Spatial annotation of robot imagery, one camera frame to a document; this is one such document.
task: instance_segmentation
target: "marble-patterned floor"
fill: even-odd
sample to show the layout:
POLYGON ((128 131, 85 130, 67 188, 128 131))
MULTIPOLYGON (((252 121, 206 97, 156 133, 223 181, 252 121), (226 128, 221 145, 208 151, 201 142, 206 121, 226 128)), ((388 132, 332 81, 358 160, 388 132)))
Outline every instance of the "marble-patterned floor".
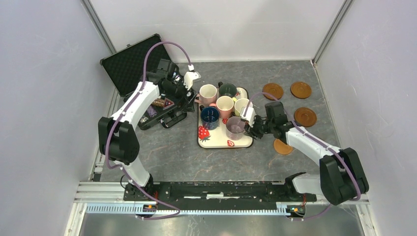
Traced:
MULTIPOLYGON (((202 62, 194 64, 202 79, 193 88, 204 84, 217 86, 219 81, 243 87, 249 96, 262 91, 267 83, 277 83, 284 89, 283 102, 290 113, 308 107, 317 114, 317 123, 308 130, 324 141, 338 146, 336 133, 327 109, 319 81, 309 61, 248 61, 202 62), (307 99, 291 95, 291 84, 308 83, 312 94, 307 99)), ((180 64, 185 71, 186 64, 180 64)), ((254 100, 257 114, 265 116, 263 96, 254 100)), ((197 145, 197 112, 188 113, 185 120, 170 129, 156 125, 139 130, 140 159, 155 181, 221 181, 221 180, 283 180, 308 172, 318 174, 318 166, 298 150, 283 156, 273 149, 274 137, 265 135, 247 149, 205 150, 197 145)), ((119 181, 119 169, 104 168, 100 181, 119 181)))

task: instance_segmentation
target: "white mug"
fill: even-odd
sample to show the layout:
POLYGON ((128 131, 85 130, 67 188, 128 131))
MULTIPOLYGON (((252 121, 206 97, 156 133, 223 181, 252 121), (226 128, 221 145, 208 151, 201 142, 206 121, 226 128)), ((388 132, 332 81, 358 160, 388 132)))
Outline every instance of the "white mug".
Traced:
POLYGON ((240 114, 242 112, 242 108, 246 109, 246 106, 247 106, 248 102, 249 102, 249 99, 247 99, 247 98, 241 98, 238 101, 236 101, 236 103, 235 103, 235 115, 237 117, 240 116, 240 114))
POLYGON ((210 103, 216 102, 217 88, 214 85, 203 85, 200 88, 200 92, 197 94, 194 101, 203 104, 205 107, 210 103))
POLYGON ((227 119, 232 115, 234 104, 235 101, 231 97, 221 96, 216 103, 211 103, 210 106, 216 107, 219 110, 220 118, 227 119))

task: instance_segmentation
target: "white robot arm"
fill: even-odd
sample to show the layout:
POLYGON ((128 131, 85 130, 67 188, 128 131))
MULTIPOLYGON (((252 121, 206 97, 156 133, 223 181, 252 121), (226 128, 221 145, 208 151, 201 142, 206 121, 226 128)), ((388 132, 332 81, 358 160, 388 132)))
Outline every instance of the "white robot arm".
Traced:
POLYGON ((304 127, 288 121, 279 101, 265 105, 266 118, 256 115, 252 107, 247 109, 247 112, 241 112, 240 117, 247 122, 247 135, 260 139, 264 134, 273 134, 275 138, 300 150, 320 167, 319 175, 298 173, 286 178, 286 184, 295 192, 324 195, 330 203, 338 205, 356 197, 357 189, 360 193, 369 190, 362 165, 353 149, 332 146, 309 133, 304 127))
POLYGON ((143 82, 139 82, 125 104, 110 118, 102 117, 98 123, 100 152, 105 154, 106 141, 109 135, 112 135, 109 145, 109 159, 121 166, 141 187, 146 186, 150 179, 149 172, 144 169, 138 156, 140 146, 135 129, 138 127, 141 117, 154 100, 161 97, 161 89, 171 92, 175 97, 184 97, 192 104, 195 97, 192 90, 193 81, 201 77, 198 72, 188 71, 182 82, 178 83, 178 79, 173 82, 164 81, 166 78, 160 79, 161 73, 158 75, 159 79, 153 82, 146 81, 142 90, 140 88, 143 82), (119 117, 121 119, 116 130, 110 134, 112 125, 119 117))

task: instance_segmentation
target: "blue mug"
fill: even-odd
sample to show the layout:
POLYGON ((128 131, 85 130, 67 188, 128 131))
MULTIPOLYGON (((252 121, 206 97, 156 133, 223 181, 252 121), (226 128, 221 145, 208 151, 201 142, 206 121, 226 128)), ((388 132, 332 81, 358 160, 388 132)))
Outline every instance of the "blue mug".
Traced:
POLYGON ((206 107, 201 110, 201 122, 207 130, 214 130, 219 127, 219 117, 220 113, 215 107, 206 107))

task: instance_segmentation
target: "open case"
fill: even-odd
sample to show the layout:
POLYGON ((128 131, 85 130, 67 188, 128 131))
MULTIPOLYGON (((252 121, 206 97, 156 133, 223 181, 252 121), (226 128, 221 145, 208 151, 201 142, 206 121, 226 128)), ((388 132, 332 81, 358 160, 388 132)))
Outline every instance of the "open case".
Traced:
MULTIPOLYGON (((124 101, 129 98, 141 80, 143 64, 148 50, 161 41, 160 35, 154 34, 134 45, 127 45, 127 48, 100 61, 120 96, 124 97, 124 101)), ((159 45, 149 55, 147 72, 159 69, 158 65, 162 59, 171 61, 164 45, 159 45)), ((179 68, 175 67, 173 73, 179 74, 179 68)), ((152 110, 153 114, 151 116, 146 112, 143 115, 138 123, 140 129, 149 129, 157 123, 161 123, 164 128, 170 128, 187 117, 187 113, 179 109, 186 103, 183 98, 167 95, 162 97, 162 99, 170 106, 151 105, 149 109, 152 110)))

